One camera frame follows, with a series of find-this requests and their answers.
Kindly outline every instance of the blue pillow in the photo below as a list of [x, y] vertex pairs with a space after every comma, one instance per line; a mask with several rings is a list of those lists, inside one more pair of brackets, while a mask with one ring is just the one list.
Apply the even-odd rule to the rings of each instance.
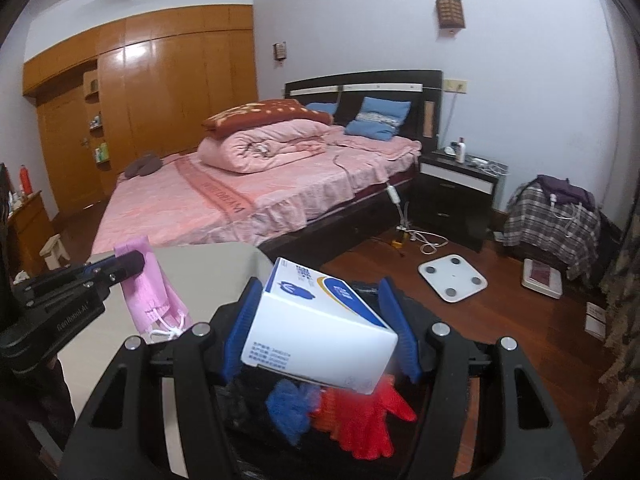
[[388, 124], [353, 120], [344, 129], [346, 135], [358, 135], [376, 140], [391, 140], [398, 131]]
[[411, 101], [387, 101], [365, 97], [355, 120], [347, 124], [344, 133], [375, 140], [391, 140], [404, 123]]
[[307, 110], [327, 112], [328, 114], [335, 115], [335, 111], [338, 109], [338, 103], [309, 103], [305, 105], [305, 108]]

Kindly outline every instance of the blue glove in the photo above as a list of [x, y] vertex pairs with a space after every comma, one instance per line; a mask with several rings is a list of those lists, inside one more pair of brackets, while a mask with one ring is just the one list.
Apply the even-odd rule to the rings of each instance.
[[320, 386], [303, 383], [300, 389], [289, 380], [278, 381], [266, 401], [275, 427], [292, 446], [297, 446], [311, 423], [309, 413], [320, 405]]

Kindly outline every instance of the small wooden stool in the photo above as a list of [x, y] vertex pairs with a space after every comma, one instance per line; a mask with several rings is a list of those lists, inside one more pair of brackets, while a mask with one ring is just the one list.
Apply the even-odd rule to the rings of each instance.
[[53, 235], [49, 238], [40, 250], [40, 256], [44, 258], [49, 270], [59, 269], [61, 267], [60, 256], [68, 262], [71, 261], [69, 253], [66, 252], [64, 245], [60, 241], [60, 235]]

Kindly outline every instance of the plaid shirt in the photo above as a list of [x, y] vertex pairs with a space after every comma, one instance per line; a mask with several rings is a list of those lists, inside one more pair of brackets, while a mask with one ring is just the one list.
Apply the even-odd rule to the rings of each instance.
[[[598, 257], [600, 214], [581, 205], [567, 204], [553, 210], [537, 182], [520, 186], [507, 205], [504, 245], [534, 245], [568, 265], [567, 279], [589, 277]], [[556, 215], [572, 218], [559, 219]]]

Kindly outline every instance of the bed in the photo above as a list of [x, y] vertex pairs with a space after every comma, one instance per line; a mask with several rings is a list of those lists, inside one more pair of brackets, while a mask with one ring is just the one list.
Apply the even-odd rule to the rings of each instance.
[[[365, 96], [411, 101], [399, 135], [434, 150], [442, 72], [383, 71], [291, 82], [286, 97], [303, 105], [338, 102], [336, 128], [358, 113]], [[155, 246], [243, 241], [270, 258], [319, 266], [397, 221], [386, 195], [401, 194], [415, 155], [398, 158], [344, 146], [261, 173], [235, 174], [200, 163], [197, 153], [170, 156], [157, 173], [119, 182], [100, 222], [92, 253], [148, 235]]]

